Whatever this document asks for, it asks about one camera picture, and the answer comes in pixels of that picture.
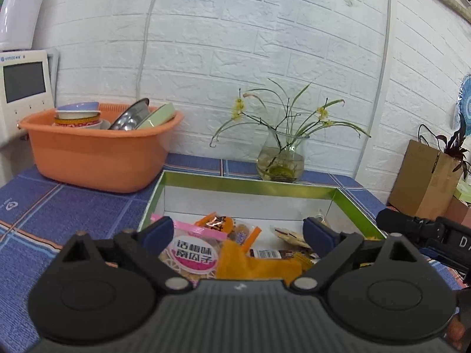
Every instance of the open cardboard box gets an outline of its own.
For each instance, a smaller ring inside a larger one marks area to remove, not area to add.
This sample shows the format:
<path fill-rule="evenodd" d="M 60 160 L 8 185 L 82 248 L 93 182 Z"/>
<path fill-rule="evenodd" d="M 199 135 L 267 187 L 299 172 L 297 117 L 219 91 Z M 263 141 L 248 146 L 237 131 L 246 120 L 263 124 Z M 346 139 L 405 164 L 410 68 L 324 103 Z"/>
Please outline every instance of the open cardboard box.
<path fill-rule="evenodd" d="M 303 219 L 321 211 L 334 231 L 358 232 L 383 238 L 382 232 L 337 188 L 265 182 L 164 171 L 147 204 L 138 231 L 152 214 L 193 224 L 217 212 L 259 226 L 262 233 L 252 248 L 286 249 L 270 226 L 302 233 Z"/>

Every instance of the candy wrapper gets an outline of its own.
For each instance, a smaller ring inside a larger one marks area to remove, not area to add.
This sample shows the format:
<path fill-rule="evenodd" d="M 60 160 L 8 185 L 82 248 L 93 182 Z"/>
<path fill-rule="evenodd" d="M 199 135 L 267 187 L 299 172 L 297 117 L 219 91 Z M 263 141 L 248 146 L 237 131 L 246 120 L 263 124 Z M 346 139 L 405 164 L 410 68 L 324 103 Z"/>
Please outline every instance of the candy wrapper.
<path fill-rule="evenodd" d="M 259 227 L 243 223 L 231 217 L 219 216 L 215 212 L 198 220 L 195 225 L 226 233 L 230 240 L 242 246 L 245 253 L 248 252 L 261 233 Z"/>
<path fill-rule="evenodd" d="M 151 217 L 153 221 L 159 218 L 157 215 Z M 215 279 L 222 243 L 228 235 L 175 220 L 173 227 L 173 240 L 159 259 L 194 286 L 200 279 Z"/>

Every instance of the snack package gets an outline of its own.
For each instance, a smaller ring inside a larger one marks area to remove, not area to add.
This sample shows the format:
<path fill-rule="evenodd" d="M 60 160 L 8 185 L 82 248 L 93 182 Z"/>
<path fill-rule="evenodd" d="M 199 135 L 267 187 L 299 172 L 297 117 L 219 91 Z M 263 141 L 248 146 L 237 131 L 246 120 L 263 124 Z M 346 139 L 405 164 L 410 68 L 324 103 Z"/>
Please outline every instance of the snack package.
<path fill-rule="evenodd" d="M 295 259 L 301 263 L 302 271 L 305 272 L 317 263 L 320 258 L 312 250 L 303 249 L 299 251 L 287 251 L 277 249 L 251 249 L 251 257 L 260 259 Z"/>
<path fill-rule="evenodd" d="M 219 216 L 215 212 L 198 220 L 195 225 L 226 233 L 230 240 L 242 246 L 245 253 L 262 232 L 259 227 L 248 225 L 231 217 Z"/>
<path fill-rule="evenodd" d="M 152 215 L 153 221 L 160 216 Z M 215 279 L 224 232 L 173 221 L 173 240 L 159 259 L 196 286 L 199 279 Z"/>
<path fill-rule="evenodd" d="M 257 259 L 247 256 L 232 240 L 223 244 L 216 278 L 222 280 L 283 279 L 289 285 L 302 274 L 301 262 L 292 259 Z"/>
<path fill-rule="evenodd" d="M 284 240 L 288 244 L 297 247 L 303 247 L 310 249 L 310 245 L 304 241 L 304 236 L 300 233 L 295 231 L 288 230 L 287 228 L 277 228 L 277 227 L 270 227 L 270 230 L 280 239 Z"/>

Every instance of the blue checkered tablecloth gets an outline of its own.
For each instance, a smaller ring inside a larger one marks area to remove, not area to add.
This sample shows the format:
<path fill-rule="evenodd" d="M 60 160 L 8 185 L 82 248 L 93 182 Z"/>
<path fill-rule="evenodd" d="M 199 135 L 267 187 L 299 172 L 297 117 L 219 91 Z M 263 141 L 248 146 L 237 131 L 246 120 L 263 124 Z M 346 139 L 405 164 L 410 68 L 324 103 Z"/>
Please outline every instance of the blue checkered tablecloth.
<path fill-rule="evenodd" d="M 253 163 L 179 154 L 169 154 L 164 169 L 260 179 Z M 136 228 L 157 179 L 142 191 L 112 194 L 52 181 L 33 167 L 0 188 L 0 344 L 10 353 L 24 352 L 38 339 L 28 317 L 27 295 L 61 246 L 79 230 L 105 239 Z M 306 171 L 300 183 L 340 189 L 372 221 L 384 208 L 347 176 Z M 446 267 L 439 264 L 437 270 L 458 288 Z"/>

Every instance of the bowl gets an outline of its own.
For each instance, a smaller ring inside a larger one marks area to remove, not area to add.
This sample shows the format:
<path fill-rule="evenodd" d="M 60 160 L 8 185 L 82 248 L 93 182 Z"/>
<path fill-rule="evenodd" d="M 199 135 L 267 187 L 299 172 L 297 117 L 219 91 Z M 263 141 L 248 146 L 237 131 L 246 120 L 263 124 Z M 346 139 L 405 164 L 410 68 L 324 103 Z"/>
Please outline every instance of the bowl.
<path fill-rule="evenodd" d="M 164 123 L 170 121 L 177 114 L 175 108 L 171 103 L 166 103 L 159 107 L 156 111 L 149 114 L 149 116 L 142 122 L 138 129 L 148 129 L 151 127 L 156 127 L 163 125 Z"/>
<path fill-rule="evenodd" d="M 110 126 L 110 130 L 135 130 L 149 116 L 149 99 L 143 98 L 128 107 Z"/>
<path fill-rule="evenodd" d="M 56 110 L 56 117 L 59 119 L 90 118 L 99 114 L 99 110 Z"/>
<path fill-rule="evenodd" d="M 99 102 L 79 102 L 71 103 L 69 105 L 59 106 L 57 110 L 60 111 L 98 111 Z"/>
<path fill-rule="evenodd" d="M 61 119 L 57 117 L 54 118 L 54 122 L 56 125 L 70 126 L 70 127 L 93 125 L 94 123 L 98 123 L 99 121 L 100 121 L 100 115 L 91 116 L 89 118 L 77 118 L 77 119 Z"/>
<path fill-rule="evenodd" d="M 89 130 L 100 130 L 103 126 L 103 122 L 104 120 L 103 119 L 100 119 L 100 121 L 98 121 L 97 123 L 94 123 L 93 125 L 89 125 L 89 126 L 83 126 L 83 127 L 79 127 L 81 129 L 89 129 Z"/>
<path fill-rule="evenodd" d="M 100 130 L 108 130 L 111 126 L 111 123 L 109 121 L 107 121 L 106 119 L 103 119 L 101 121 L 101 126 L 100 126 Z"/>

